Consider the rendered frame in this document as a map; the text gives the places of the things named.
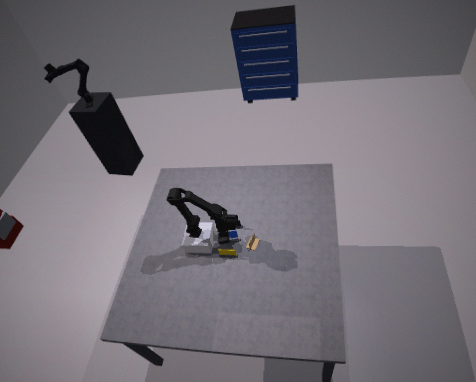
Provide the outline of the tan notched board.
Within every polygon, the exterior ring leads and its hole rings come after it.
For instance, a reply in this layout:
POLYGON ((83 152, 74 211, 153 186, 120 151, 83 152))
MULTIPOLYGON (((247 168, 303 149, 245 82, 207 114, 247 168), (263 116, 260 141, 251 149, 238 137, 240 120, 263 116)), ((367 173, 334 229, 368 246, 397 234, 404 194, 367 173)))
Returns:
POLYGON ((259 243, 260 239, 257 239, 255 238, 255 234, 253 234, 253 236, 250 238, 246 248, 248 249, 251 249, 251 250, 254 250, 256 249, 258 243, 259 243))

